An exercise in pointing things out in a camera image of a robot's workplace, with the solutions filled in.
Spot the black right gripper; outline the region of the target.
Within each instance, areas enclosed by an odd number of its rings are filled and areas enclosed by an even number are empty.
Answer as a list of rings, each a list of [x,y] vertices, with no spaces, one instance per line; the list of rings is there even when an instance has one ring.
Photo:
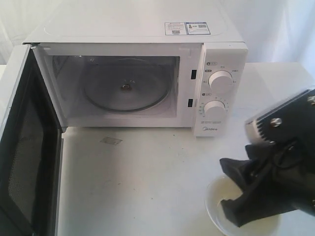
[[[221,158],[222,171],[251,193],[221,200],[225,217],[237,227],[301,210],[315,212],[315,147],[303,139],[271,145],[246,145],[247,160]]]

